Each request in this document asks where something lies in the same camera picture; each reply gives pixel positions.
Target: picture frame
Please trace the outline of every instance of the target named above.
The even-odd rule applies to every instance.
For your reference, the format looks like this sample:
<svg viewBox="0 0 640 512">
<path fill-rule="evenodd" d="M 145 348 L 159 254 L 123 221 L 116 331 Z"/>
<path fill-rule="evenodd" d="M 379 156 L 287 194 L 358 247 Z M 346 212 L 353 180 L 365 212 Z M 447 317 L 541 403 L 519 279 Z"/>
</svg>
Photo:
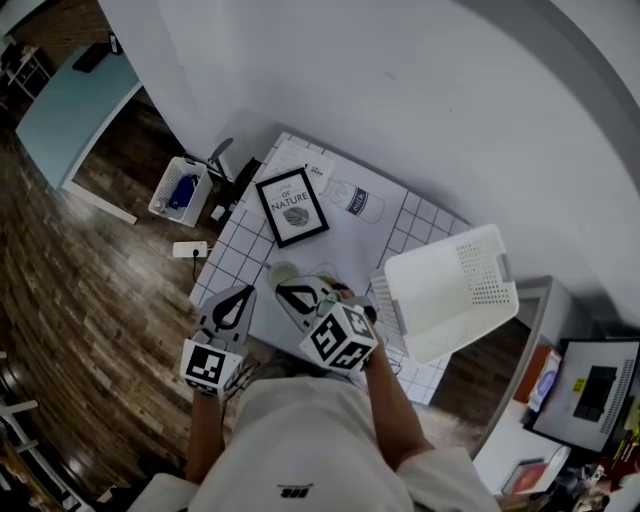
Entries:
<svg viewBox="0 0 640 512">
<path fill-rule="evenodd" d="M 303 168 L 256 183 L 256 190 L 278 247 L 329 229 Z"/>
<path fill-rule="evenodd" d="M 120 55 L 122 53 L 122 46 L 120 46 L 120 41 L 113 32 L 109 32 L 109 48 L 111 53 L 115 53 L 116 55 Z"/>
</svg>

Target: white plastic basket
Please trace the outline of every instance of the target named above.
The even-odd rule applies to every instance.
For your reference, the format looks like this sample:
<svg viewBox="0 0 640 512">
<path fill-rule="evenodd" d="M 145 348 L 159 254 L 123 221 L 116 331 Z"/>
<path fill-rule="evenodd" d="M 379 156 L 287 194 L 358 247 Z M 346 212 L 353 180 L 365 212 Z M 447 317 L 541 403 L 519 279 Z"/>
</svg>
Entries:
<svg viewBox="0 0 640 512">
<path fill-rule="evenodd" d="M 191 196 L 191 201 L 189 201 L 189 205 L 186 208 L 173 209 L 167 206 L 167 208 L 162 211 L 156 207 L 156 202 L 158 201 L 164 202 L 165 204 L 169 203 L 169 199 L 171 199 L 171 196 L 178 186 L 178 182 L 183 176 L 194 174 L 199 176 L 200 179 L 193 192 L 193 196 Z M 171 162 L 169 162 L 169 166 L 164 171 L 158 188 L 156 188 L 153 194 L 153 198 L 149 204 L 149 211 L 165 219 L 193 227 L 196 225 L 202 208 L 204 208 L 204 203 L 207 201 L 207 197 L 209 197 L 212 186 L 213 182 L 204 164 L 198 162 L 189 163 L 184 158 L 174 157 L 171 159 Z"/>
<path fill-rule="evenodd" d="M 518 312 L 506 249 L 493 225 L 393 256 L 371 284 L 389 341 L 421 365 Z"/>
</svg>

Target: white t-shirt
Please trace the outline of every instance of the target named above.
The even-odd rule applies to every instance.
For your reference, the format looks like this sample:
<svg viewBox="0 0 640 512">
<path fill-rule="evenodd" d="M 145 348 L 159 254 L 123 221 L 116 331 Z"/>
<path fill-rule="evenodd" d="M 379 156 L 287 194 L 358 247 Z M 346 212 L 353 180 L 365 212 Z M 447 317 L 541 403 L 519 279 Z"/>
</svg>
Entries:
<svg viewBox="0 0 640 512">
<path fill-rule="evenodd" d="M 462 448 L 416 455 L 394 473 L 377 447 L 368 398 L 350 384 L 257 381 L 237 414 L 201 486 L 157 475 L 130 512 L 499 510 Z"/>
</svg>

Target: white wall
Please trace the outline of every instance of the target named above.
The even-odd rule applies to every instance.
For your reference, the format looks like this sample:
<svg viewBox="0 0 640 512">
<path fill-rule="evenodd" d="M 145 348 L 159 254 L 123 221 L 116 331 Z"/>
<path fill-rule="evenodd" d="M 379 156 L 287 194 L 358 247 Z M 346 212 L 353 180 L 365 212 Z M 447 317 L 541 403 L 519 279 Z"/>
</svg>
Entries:
<svg viewBox="0 0 640 512">
<path fill-rule="evenodd" d="M 7 0 L 0 7 L 0 32 L 8 34 L 18 23 L 46 0 Z"/>
<path fill-rule="evenodd" d="M 101 4 L 163 116 L 178 99 L 196 111 L 183 127 L 167 119 L 172 129 L 199 114 L 209 136 L 243 133 L 245 156 L 261 157 L 285 125 L 474 224 L 497 223 L 519 278 L 551 274 L 640 325 L 638 132 L 533 3 L 163 1 L 160 35 L 130 3 Z"/>
<path fill-rule="evenodd" d="M 595 44 L 640 103 L 640 3 L 552 0 Z"/>
<path fill-rule="evenodd" d="M 158 0 L 99 3 L 147 93 L 186 151 L 207 158 L 222 140 L 235 136 L 238 140 L 225 156 L 238 170 L 250 150 L 243 146 L 244 132 L 229 125 L 238 110 L 230 95 L 233 88 L 228 85 L 229 76 L 220 75 L 215 82 L 202 79 L 197 65 L 185 69 L 178 58 L 178 52 L 188 51 L 204 67 L 213 64 L 215 52 L 207 54 L 217 44 L 211 13 L 196 1 L 184 9 L 181 3 Z M 206 25 L 207 30 L 198 31 L 191 25 L 194 20 Z"/>
</svg>

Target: grid pattern surface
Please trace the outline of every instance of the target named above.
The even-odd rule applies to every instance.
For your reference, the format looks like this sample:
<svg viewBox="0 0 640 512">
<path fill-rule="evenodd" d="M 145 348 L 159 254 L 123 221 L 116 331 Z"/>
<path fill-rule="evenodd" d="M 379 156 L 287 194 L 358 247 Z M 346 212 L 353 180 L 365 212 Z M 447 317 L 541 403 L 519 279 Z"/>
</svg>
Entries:
<svg viewBox="0 0 640 512">
<path fill-rule="evenodd" d="M 284 140 L 291 140 L 321 154 L 325 151 L 303 139 L 282 133 L 265 158 L 265 163 L 254 176 L 253 183 L 260 179 L 266 164 Z M 275 245 L 273 233 L 266 220 L 245 210 L 246 194 L 247 192 L 222 230 L 191 292 L 191 303 L 196 306 L 200 306 L 212 295 L 231 286 L 255 285 L 262 262 L 267 259 Z M 387 241 L 384 253 L 380 256 L 378 267 L 384 265 L 391 256 L 437 242 L 468 229 L 469 226 L 465 222 L 425 199 L 407 192 L 395 228 Z M 367 296 L 377 309 L 371 288 Z M 235 311 L 232 311 L 230 316 L 235 316 Z M 428 404 L 442 379 L 449 356 L 433 361 L 427 367 L 419 368 L 408 357 L 403 356 L 400 351 L 388 344 L 386 330 L 381 322 L 377 322 L 375 327 L 385 340 L 389 361 L 409 399 L 413 402 Z M 358 377 L 363 382 L 363 374 L 361 373 Z"/>
</svg>

